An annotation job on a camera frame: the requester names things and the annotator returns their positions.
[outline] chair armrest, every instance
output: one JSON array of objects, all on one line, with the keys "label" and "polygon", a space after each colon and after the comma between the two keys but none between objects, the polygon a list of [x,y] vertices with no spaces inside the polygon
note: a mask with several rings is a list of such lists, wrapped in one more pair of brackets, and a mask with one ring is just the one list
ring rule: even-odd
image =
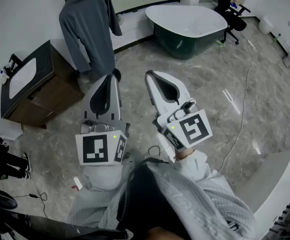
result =
[{"label": "chair armrest", "polygon": [[248,11],[249,13],[251,13],[251,11],[249,9],[247,9],[244,5],[240,4],[239,6],[241,7],[241,9],[239,11],[240,13],[242,13],[244,11]]},{"label": "chair armrest", "polygon": [[237,10],[235,10],[232,7],[229,7],[229,10],[230,10],[231,13],[236,14],[236,16],[242,16],[240,11],[237,11]]}]

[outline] black countertop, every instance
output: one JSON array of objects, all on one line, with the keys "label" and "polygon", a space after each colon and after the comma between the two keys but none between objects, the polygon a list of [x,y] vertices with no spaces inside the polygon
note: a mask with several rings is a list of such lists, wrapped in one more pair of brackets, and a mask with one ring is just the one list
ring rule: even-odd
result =
[{"label": "black countertop", "polygon": [[[42,83],[48,81],[53,76],[54,67],[51,46],[51,41],[49,40],[23,60],[23,62],[27,64],[30,60],[36,58],[36,74],[34,78],[13,98],[10,98],[10,83],[13,77],[10,77],[6,83],[1,86],[1,118],[8,119],[12,111],[15,110],[23,98],[30,96]],[[19,66],[16,67],[14,73],[16,74],[20,69]]]}]

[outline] gray tile floor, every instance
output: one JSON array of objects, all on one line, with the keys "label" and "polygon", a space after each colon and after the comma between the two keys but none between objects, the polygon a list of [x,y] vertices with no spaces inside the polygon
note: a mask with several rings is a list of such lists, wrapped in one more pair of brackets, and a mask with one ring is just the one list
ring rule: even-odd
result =
[{"label": "gray tile floor", "polygon": [[[213,137],[197,148],[207,154],[211,167],[218,170],[241,128],[250,68],[242,131],[222,173],[236,190],[252,176],[267,154],[290,150],[290,67],[284,66],[284,53],[271,36],[259,32],[256,20],[246,22],[247,28],[237,33],[239,45],[229,37],[225,46],[213,44],[189,60],[170,57],[154,41],[116,54],[116,67],[123,75],[122,116],[131,123],[127,149],[137,148],[145,153],[157,132],[152,125],[156,111],[150,103],[144,76],[147,70],[163,71],[181,79],[199,108],[205,109]],[[247,39],[256,50],[248,46]],[[88,76],[82,76],[79,82],[84,92],[91,86]],[[80,119],[78,103],[49,122],[46,130],[24,126],[23,136],[10,150],[15,155],[28,152],[33,164],[32,179],[10,178],[0,182],[0,189],[12,196],[46,192],[47,216],[64,221],[76,194],[71,188],[73,177],[83,170],[75,144]],[[18,201],[17,211],[44,215],[39,199],[21,197]]]}]

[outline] wooden cabinet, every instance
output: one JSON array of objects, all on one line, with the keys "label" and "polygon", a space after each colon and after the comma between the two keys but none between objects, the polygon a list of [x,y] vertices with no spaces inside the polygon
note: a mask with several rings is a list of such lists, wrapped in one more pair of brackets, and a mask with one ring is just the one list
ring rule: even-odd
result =
[{"label": "wooden cabinet", "polygon": [[44,54],[50,55],[52,69],[38,70],[36,74],[48,71],[48,75],[41,81],[33,82],[35,86],[28,88],[23,97],[11,106],[4,118],[28,126],[45,128],[49,120],[83,98],[84,93],[77,83],[74,68],[50,43],[46,49],[50,49],[50,52]]}]

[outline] vanity cabinet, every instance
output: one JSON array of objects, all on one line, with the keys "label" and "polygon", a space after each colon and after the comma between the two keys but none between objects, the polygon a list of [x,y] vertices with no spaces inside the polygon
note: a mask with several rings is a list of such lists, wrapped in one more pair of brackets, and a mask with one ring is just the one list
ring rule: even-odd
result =
[{"label": "vanity cabinet", "polygon": [[36,74],[14,98],[9,99],[10,78],[2,86],[2,118],[45,128],[46,123],[84,97],[75,69],[48,41],[28,56],[36,58]]}]

